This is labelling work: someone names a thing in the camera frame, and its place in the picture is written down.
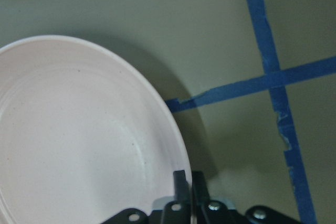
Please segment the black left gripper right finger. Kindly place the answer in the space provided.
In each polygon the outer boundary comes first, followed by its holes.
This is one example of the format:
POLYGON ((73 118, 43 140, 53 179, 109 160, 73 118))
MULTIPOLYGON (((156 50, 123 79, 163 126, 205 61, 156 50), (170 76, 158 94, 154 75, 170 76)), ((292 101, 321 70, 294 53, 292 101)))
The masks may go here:
POLYGON ((192 171, 192 190, 194 201, 197 205, 210 200, 207 183, 203 172, 192 171))

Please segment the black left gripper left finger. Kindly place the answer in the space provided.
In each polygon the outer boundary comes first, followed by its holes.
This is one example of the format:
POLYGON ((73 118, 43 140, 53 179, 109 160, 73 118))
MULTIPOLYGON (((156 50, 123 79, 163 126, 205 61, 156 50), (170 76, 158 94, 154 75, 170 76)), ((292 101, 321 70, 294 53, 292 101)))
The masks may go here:
POLYGON ((184 204, 190 203, 190 187, 186 180, 185 170, 173 172, 174 180, 174 199, 184 204))

